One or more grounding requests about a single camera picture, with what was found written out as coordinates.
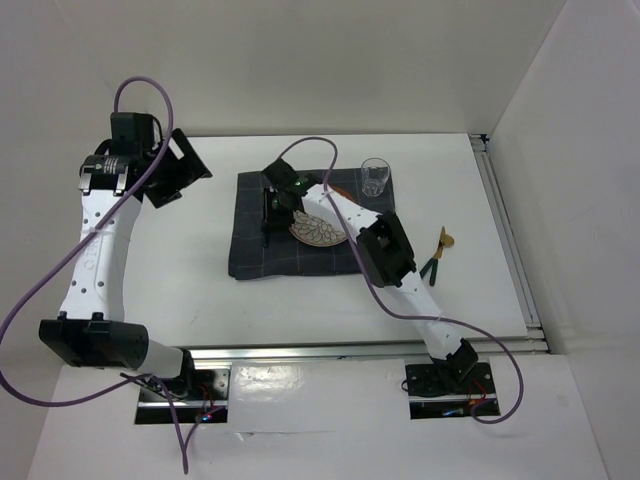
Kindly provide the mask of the floral plate orange rim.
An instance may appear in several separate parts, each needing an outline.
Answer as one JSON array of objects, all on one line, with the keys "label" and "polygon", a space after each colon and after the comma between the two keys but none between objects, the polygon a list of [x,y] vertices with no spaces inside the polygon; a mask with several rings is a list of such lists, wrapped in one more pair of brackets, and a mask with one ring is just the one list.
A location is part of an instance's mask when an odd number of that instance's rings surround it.
[{"label": "floral plate orange rim", "polygon": [[296,210],[289,232],[301,243],[318,248],[329,248],[346,241],[346,235],[321,218]]}]

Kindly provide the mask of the dark checked cloth napkin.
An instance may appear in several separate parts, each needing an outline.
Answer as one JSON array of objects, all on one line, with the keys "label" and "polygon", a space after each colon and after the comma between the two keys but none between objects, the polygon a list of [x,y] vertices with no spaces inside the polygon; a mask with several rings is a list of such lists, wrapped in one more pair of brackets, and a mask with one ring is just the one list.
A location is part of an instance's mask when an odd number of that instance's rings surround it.
[{"label": "dark checked cloth napkin", "polygon": [[261,231],[262,194],[268,187],[258,172],[237,178],[228,274],[238,281],[271,276],[334,276],[359,272],[347,242],[331,247],[306,245],[288,231],[275,232],[265,245]]}]

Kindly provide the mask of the clear plastic cup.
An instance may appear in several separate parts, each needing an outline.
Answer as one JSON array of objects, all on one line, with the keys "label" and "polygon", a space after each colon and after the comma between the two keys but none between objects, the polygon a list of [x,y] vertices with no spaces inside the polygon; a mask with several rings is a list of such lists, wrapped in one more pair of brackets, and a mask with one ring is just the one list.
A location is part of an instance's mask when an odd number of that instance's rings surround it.
[{"label": "clear plastic cup", "polygon": [[362,191],[368,197],[380,196],[391,175],[388,162],[382,158],[368,158],[361,165]]}]

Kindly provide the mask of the gold spoon green handle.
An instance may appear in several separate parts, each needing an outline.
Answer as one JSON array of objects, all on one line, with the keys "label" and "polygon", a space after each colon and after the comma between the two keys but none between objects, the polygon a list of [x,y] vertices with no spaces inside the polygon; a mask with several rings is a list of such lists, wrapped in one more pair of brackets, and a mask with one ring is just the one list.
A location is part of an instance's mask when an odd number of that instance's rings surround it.
[{"label": "gold spoon green handle", "polygon": [[455,244],[455,239],[453,236],[447,233],[440,234],[438,247],[431,259],[431,269],[429,274],[430,286],[434,286],[436,284],[439,261],[442,258],[444,250],[451,248],[454,244]]}]

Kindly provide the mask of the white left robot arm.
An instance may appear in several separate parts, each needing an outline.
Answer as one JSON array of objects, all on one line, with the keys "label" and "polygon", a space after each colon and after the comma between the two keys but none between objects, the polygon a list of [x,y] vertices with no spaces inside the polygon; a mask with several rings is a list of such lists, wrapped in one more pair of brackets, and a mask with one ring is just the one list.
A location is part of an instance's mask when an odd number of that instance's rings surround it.
[{"label": "white left robot arm", "polygon": [[169,136],[180,155],[156,145],[156,121],[147,114],[115,115],[111,138],[82,164],[83,247],[73,257],[56,318],[42,320],[38,335],[72,367],[129,370],[142,375],[144,388],[184,399],[197,387],[191,354],[152,340],[145,326],[125,320],[124,274],[143,202],[161,208],[212,175],[181,129]]}]

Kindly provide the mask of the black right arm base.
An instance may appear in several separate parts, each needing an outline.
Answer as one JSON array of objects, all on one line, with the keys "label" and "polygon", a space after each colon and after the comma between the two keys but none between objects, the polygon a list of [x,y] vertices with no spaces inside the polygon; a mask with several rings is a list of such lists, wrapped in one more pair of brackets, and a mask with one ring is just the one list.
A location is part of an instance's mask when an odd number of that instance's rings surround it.
[{"label": "black right arm base", "polygon": [[499,417],[500,407],[488,362],[477,363],[456,383],[434,364],[407,364],[400,388],[408,395],[412,420],[470,417],[476,407],[479,417]]}]

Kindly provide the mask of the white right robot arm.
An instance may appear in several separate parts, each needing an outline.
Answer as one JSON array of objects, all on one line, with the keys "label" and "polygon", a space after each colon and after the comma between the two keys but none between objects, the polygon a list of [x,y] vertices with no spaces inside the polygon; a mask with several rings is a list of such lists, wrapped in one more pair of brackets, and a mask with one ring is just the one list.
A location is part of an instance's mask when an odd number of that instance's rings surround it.
[{"label": "white right robot arm", "polygon": [[262,229],[269,234],[290,226],[296,212],[321,219],[355,242],[367,278],[413,318],[431,360],[436,379],[448,392],[460,391],[471,379],[478,355],[459,330],[442,321],[442,311],[418,272],[414,251],[393,212],[369,210],[314,176],[289,183],[270,180],[263,193]]}]

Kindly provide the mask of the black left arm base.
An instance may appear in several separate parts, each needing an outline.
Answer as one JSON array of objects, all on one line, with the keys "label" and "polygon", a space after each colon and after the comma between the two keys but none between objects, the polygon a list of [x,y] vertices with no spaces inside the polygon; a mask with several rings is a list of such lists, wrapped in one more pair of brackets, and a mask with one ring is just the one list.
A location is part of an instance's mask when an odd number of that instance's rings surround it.
[{"label": "black left arm base", "polygon": [[166,394],[156,380],[138,380],[136,425],[168,425],[173,422],[169,399],[180,424],[223,424],[228,421],[231,369],[192,368],[173,379],[163,379]]}]

